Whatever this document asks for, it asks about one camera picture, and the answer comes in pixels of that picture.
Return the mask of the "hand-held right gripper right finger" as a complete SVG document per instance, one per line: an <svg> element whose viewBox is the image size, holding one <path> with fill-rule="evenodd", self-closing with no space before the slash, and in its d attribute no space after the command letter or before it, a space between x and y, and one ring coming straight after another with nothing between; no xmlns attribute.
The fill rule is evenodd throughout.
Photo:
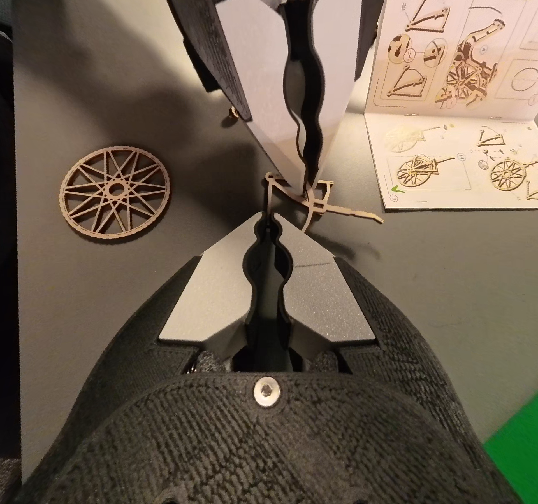
<svg viewBox="0 0 538 504"><path fill-rule="evenodd" d="M304 360L341 346L375 341L375 334L335 256L278 213L271 214L275 267L283 277L277 322L284 348Z"/></svg>

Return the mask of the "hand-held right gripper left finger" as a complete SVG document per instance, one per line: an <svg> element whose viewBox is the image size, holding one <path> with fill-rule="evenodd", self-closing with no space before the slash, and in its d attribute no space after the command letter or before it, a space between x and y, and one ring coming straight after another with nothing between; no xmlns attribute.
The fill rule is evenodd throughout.
<svg viewBox="0 0 538 504"><path fill-rule="evenodd" d="M161 341L198 346L221 360L246 346L254 288L245 260L259 243L265 220L265 213L254 214L201 254L159 334Z"/></svg>

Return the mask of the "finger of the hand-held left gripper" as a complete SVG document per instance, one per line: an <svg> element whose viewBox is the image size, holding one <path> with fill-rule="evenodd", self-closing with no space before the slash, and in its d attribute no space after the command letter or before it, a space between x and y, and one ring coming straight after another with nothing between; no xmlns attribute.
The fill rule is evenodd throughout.
<svg viewBox="0 0 538 504"><path fill-rule="evenodd" d="M304 192L299 124L285 97L289 43L284 17L277 10L282 1L219 0L216 12L246 99L246 125L292 189Z"/></svg>
<svg viewBox="0 0 538 504"><path fill-rule="evenodd" d="M356 80L362 0L289 0L291 57L304 77L293 108L305 131L301 156L313 186Z"/></svg>

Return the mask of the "long wooden stick part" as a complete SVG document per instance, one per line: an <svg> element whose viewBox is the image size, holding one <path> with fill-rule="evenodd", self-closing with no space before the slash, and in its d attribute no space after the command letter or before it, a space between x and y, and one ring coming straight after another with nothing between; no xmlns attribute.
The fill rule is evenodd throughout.
<svg viewBox="0 0 538 504"><path fill-rule="evenodd" d="M325 213L334 213L334 214L339 214L343 216L353 216L356 218L364 218L368 220L373 220L380 225L382 225L385 222L382 218L380 218L378 215L373 214L373 213L364 212L364 211L356 211L347 207L334 206L334 205L329 204L330 192L331 192L332 186L334 185L334 182L329 181L329 180L320 180L318 181L318 184L316 185L316 189L320 185L325 187L325 193L322 198L316 198L314 189L312 187L309 187L307 189L306 198L301 198L299 200L299 204L307 207L308 209L305 224L303 225L301 229L302 232L307 231L307 229L309 228L312 222L314 215L322 216Z"/></svg>

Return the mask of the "triangular wooden frame part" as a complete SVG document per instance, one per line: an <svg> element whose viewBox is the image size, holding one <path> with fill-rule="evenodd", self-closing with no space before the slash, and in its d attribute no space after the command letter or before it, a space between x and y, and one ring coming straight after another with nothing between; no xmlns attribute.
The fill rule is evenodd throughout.
<svg viewBox="0 0 538 504"><path fill-rule="evenodd" d="M279 173L267 172L265 174L267 182L266 212L269 214L272 209L273 191L277 190L287 198L293 200L296 204L307 207L308 213L302 231L305 232L310 225L314 214L314 191L309 183L306 183L306 191L303 194L297 194L293 191L286 180Z"/></svg>

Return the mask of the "white instruction booklet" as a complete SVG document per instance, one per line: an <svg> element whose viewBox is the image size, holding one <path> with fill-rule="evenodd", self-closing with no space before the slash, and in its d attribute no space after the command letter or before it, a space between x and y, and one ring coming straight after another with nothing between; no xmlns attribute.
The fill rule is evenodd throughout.
<svg viewBox="0 0 538 504"><path fill-rule="evenodd" d="M537 0L385 0L365 120L395 210L537 210Z"/></svg>

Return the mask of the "wooden spoked wheel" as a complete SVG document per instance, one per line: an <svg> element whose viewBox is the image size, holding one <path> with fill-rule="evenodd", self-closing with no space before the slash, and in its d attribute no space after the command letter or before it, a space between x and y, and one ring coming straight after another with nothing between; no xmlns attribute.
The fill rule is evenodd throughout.
<svg viewBox="0 0 538 504"><path fill-rule="evenodd" d="M59 206L65 221L81 235L127 239L158 222L170 194L170 176L155 155L117 145L73 165L62 181Z"/></svg>

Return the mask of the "green plastic bin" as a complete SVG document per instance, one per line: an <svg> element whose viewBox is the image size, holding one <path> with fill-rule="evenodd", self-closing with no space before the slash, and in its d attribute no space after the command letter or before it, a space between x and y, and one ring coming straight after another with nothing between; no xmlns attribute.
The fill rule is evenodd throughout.
<svg viewBox="0 0 538 504"><path fill-rule="evenodd" d="M537 503L537 396L484 444L524 503Z"/></svg>

